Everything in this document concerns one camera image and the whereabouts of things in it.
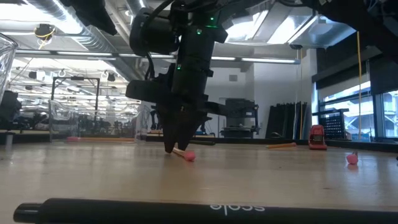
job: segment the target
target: window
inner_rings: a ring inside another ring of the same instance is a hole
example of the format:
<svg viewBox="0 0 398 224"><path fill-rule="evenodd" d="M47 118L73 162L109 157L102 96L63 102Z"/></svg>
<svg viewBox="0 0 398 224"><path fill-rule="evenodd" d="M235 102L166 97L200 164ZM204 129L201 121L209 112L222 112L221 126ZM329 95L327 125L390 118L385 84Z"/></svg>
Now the window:
<svg viewBox="0 0 398 224"><path fill-rule="evenodd" d="M371 140L375 136L373 98L370 96L371 83L365 82L361 85L361 125L359 127L359 85L343 90L323 99L324 110L349 109L344 112L345 130L351 134L352 140Z"/></svg>
<svg viewBox="0 0 398 224"><path fill-rule="evenodd" d="M398 137L398 91L383 94L385 137Z"/></svg>

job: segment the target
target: table surface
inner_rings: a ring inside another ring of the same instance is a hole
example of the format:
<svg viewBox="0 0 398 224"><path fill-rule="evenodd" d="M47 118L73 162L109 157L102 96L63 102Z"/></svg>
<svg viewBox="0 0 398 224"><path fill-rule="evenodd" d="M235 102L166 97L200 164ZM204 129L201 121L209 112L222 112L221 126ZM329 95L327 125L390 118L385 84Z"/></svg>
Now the table surface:
<svg viewBox="0 0 398 224"><path fill-rule="evenodd" d="M23 202L52 197L398 211L396 154L306 147L189 145L195 162L162 143L63 143L0 148L0 223Z"/></svg>

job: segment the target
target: duct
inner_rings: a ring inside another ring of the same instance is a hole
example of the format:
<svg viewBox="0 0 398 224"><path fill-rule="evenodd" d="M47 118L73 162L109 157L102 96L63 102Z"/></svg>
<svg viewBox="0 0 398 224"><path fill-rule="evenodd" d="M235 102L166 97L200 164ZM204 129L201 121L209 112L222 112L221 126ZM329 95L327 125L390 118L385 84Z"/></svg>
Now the duct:
<svg viewBox="0 0 398 224"><path fill-rule="evenodd" d="M86 27L77 18L73 9L68 9L59 0L24 0L42 13L51 15L54 24L67 34L81 34L88 37L77 37L75 40L91 52L116 52L116 49L106 40L103 34L93 26ZM122 58L107 63L115 67L127 81L143 79L140 73L130 67Z"/></svg>
<svg viewBox="0 0 398 224"><path fill-rule="evenodd" d="M126 0L126 5L132 17L135 17L143 7L149 8L146 0Z"/></svg>

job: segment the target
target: ceiling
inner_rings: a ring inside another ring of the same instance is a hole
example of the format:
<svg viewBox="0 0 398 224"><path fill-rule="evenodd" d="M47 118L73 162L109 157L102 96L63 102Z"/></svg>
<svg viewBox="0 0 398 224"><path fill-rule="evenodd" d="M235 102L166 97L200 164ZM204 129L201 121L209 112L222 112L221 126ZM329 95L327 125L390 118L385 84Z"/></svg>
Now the ceiling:
<svg viewBox="0 0 398 224"><path fill-rule="evenodd" d="M148 5L157 7L162 1L149 0ZM127 13L125 0L106 0L107 11L118 28L119 33L112 36L100 32L106 41L119 53L132 53L128 44L131 17ZM336 44L341 39L352 34L354 30L344 24L329 21L324 17L318 17L313 11L306 7L291 8L279 3L265 2L248 9L250 16L232 20L234 26L227 32L229 38L225 44L216 44L214 56L217 57L258 57L258 58L296 58L297 52L292 50L288 41L305 27L292 44L301 44L305 47L328 47ZM84 52L87 48L81 45L79 34L65 33L57 29L49 42L43 44L36 38L33 31L39 24L52 24L53 18L41 13L30 5L1 4L0 5L0 32L14 39L20 49L62 50ZM146 60L124 59L132 68L145 71ZM168 60L155 60L155 69L158 72L167 71ZM247 63L244 62L212 62L211 66L240 68L244 71ZM64 77L81 76L85 78L100 78L100 101L99 108L106 110L114 108L121 110L127 105L138 105L139 101L127 99L124 96L128 82L126 74L119 71L109 61L95 60L72 60L51 58L25 58L16 57L11 72L12 91L20 93L20 99L29 106L36 103L37 99L43 99L43 104L50 98L52 78L60 74ZM30 72L36 72L36 79L29 78ZM107 80L108 74L115 74L115 81ZM85 81L65 80L55 90L55 99L62 100L66 105L81 109L94 109L95 88L93 83Z"/></svg>

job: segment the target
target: black cable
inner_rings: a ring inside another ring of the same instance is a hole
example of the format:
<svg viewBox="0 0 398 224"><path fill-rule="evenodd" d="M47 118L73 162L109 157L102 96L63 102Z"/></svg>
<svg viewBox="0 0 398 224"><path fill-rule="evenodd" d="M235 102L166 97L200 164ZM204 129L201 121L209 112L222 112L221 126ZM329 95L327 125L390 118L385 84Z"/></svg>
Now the black cable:
<svg viewBox="0 0 398 224"><path fill-rule="evenodd" d="M162 12L167 6L169 6L169 4L172 4L174 2L174 0L166 0L164 2L162 2L162 4L160 4L147 18L147 20L145 21L144 25L142 26L141 29L141 39L144 40L144 33L146 32L146 30L149 27L149 24L156 18L157 15L159 15L160 12ZM148 76L150 78L155 78L155 68L154 68L154 62L152 60L152 57L150 56L150 53L147 53L147 58L149 61L149 68L145 74L145 80L148 79Z"/></svg>
<svg viewBox="0 0 398 224"><path fill-rule="evenodd" d="M288 6L288 7L305 7L306 5L304 4L296 4L295 1L291 1L291 0L277 0L277 2L281 3L284 6Z"/></svg>

